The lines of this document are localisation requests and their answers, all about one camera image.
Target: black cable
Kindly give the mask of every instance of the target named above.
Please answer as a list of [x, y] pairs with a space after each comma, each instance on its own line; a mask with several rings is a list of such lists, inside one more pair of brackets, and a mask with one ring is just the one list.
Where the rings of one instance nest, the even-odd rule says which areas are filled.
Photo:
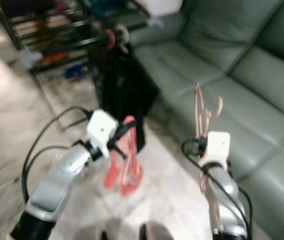
[[40, 134], [37, 136], [37, 138], [35, 139], [34, 143], [32, 144], [30, 150], [28, 151], [27, 156], [26, 156], [25, 161], [24, 161], [24, 164], [23, 164], [23, 168], [22, 168], [21, 185], [22, 185], [22, 194], [23, 194], [24, 203], [27, 203], [28, 200], [29, 200], [29, 193], [28, 193], [28, 187], [27, 187], [26, 174], [27, 174], [29, 159], [31, 157], [31, 154], [32, 154], [36, 144], [38, 143], [38, 141], [40, 140], [40, 138], [42, 137], [44, 132], [51, 126], [52, 123], [57, 121], [59, 118], [61, 118], [63, 115], [65, 115], [66, 113], [68, 113], [71, 110], [80, 110], [80, 111], [82, 111], [86, 115], [87, 118], [89, 118], [89, 116], [92, 115], [91, 112], [87, 111], [86, 109], [84, 109], [84, 108], [82, 108], [80, 106], [72, 106], [72, 107], [64, 110], [62, 113], [60, 113], [56, 118], [53, 118], [42, 129], [42, 131], [40, 132]]
[[247, 201], [247, 204], [248, 204], [248, 209], [250, 211], [250, 214], [249, 214], [249, 223], [250, 223], [250, 227], [251, 227], [251, 232], [252, 232], [252, 219], [253, 219], [253, 205], [252, 205], [252, 201], [251, 201], [251, 198], [249, 196], [249, 194], [244, 191], [241, 187], [238, 188], [238, 190], [245, 196], [246, 198], [246, 201]]
[[84, 118], [82, 118], [82, 119], [80, 119], [80, 120], [78, 120], [78, 121], [75, 121], [75, 122], [71, 123], [70, 125], [67, 125], [67, 126], [63, 127], [62, 130], [65, 131], [65, 130], [67, 130], [67, 129], [69, 129], [69, 128], [75, 126], [75, 125], [78, 125], [78, 124], [80, 124], [80, 123], [83, 123], [83, 122], [86, 121], [86, 120], [88, 120], [88, 119], [87, 119], [86, 117], [84, 117]]
[[[202, 172], [205, 172], [204, 169], [198, 165], [195, 161], [193, 161], [192, 158], [189, 157], [189, 154], [185, 152], [185, 145], [188, 143], [194, 143], [193, 139], [186, 140], [182, 143], [181, 150], [183, 155], [198, 169], [200, 169]], [[223, 188], [223, 186], [208, 172], [205, 172], [205, 175], [207, 175], [219, 188], [220, 190], [227, 196], [227, 198], [234, 204], [234, 206], [237, 208], [237, 210], [240, 212], [241, 217], [243, 218], [243, 221], [245, 223], [247, 237], [249, 240], [252, 240], [252, 232], [251, 232], [251, 226], [249, 225], [249, 222], [246, 218], [246, 215], [243, 213], [239, 205], [236, 203], [236, 201], [227, 193], [227, 191]]]

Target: gray leather sofa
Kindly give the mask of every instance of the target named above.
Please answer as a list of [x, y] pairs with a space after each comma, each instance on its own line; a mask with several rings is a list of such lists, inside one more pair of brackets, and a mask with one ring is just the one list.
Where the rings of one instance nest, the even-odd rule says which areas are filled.
[[162, 21], [131, 36], [160, 89], [158, 119], [185, 140], [195, 132], [194, 84], [209, 109], [222, 96], [210, 129], [230, 132], [232, 172], [254, 220], [284, 240], [284, 0], [189, 0]]

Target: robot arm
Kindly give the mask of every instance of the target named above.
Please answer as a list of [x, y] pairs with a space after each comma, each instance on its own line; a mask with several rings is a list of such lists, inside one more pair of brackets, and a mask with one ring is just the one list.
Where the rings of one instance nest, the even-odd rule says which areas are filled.
[[89, 141], [79, 142], [57, 155], [48, 175], [40, 182], [17, 225], [13, 240], [47, 240], [60, 218], [73, 185], [84, 177], [86, 168], [100, 157], [108, 157], [109, 144], [118, 122], [103, 110], [96, 110], [87, 126]]
[[239, 188], [228, 173], [229, 148], [229, 133], [211, 131], [207, 136], [205, 155], [198, 162], [204, 172], [200, 177], [200, 186], [209, 204], [213, 240], [245, 240], [249, 237], [242, 215], [244, 207], [238, 196]]

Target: black fabric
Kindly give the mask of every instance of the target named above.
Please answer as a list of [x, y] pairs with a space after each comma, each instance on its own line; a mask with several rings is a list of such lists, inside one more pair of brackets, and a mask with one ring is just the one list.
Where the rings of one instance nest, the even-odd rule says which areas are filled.
[[108, 234], [106, 231], [102, 232], [100, 240], [109, 240]]
[[137, 151], [145, 145], [143, 129], [147, 114], [158, 90], [149, 85], [142, 68], [131, 55], [123, 55], [120, 49], [106, 50], [95, 45], [89, 49], [93, 80], [100, 108], [120, 123], [126, 116], [136, 120]]
[[138, 239], [139, 240], [148, 240], [148, 237], [147, 237], [147, 225], [143, 224], [140, 227], [140, 232], [139, 232], [139, 235], [138, 235]]

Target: pink ring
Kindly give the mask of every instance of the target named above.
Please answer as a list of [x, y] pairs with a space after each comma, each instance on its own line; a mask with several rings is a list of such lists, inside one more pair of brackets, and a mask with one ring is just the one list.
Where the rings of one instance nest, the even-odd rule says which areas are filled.
[[106, 35], [108, 36], [108, 43], [106, 45], [107, 49], [112, 49], [116, 45], [116, 36], [114, 35], [111, 29], [105, 30]]

